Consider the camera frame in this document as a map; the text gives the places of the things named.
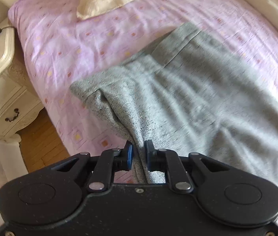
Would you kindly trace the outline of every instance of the patterned bed sheet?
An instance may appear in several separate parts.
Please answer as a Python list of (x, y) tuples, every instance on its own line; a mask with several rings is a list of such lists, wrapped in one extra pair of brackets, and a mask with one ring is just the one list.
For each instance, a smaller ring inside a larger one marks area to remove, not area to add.
[[(76, 17), (78, 4), (19, 0), (9, 10), (29, 77), (71, 155), (99, 155), (123, 147), (125, 140), (74, 97), (69, 85), (120, 63), (187, 21), (257, 69), (278, 100), (278, 32), (244, 0), (135, 0), (85, 21)], [(118, 182), (130, 180), (130, 173), (116, 174)]]

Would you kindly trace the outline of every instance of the wooden floor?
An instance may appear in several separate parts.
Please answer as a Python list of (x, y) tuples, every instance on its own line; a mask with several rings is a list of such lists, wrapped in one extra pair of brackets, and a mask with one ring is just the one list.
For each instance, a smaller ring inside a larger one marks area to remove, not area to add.
[(22, 138), (20, 149), (28, 172), (69, 157), (45, 109), (17, 133)]

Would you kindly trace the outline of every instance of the white nightstand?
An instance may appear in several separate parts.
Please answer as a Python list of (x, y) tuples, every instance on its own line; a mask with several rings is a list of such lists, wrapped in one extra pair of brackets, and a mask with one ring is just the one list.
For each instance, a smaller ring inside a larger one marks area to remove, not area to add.
[[(8, 25), (6, 19), (0, 28)], [(43, 107), (28, 78), (15, 30), (6, 28), (0, 34), (0, 139), (20, 142), (15, 133), (34, 121)]]

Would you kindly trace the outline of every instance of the dark metal drawer handle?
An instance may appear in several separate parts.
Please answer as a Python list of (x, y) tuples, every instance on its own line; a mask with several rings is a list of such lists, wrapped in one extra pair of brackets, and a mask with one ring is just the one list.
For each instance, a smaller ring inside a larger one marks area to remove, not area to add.
[(14, 116), (13, 117), (13, 119), (9, 119), (8, 117), (7, 118), (5, 118), (5, 121), (9, 121), (9, 122), (12, 122), (12, 121), (14, 121), (16, 118), (18, 118), (19, 117), (19, 109), (18, 108), (16, 108), (16, 109), (14, 109), (14, 112), (17, 114), (16, 116)]

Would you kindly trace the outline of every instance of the gray speckled fabric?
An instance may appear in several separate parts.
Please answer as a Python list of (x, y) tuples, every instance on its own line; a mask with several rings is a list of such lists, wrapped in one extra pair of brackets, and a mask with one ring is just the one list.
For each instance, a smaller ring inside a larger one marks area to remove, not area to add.
[(138, 148), (134, 176), (148, 172), (144, 140), (199, 152), (278, 185), (278, 104), (251, 67), (191, 23), (121, 65), (74, 82), (72, 92)]

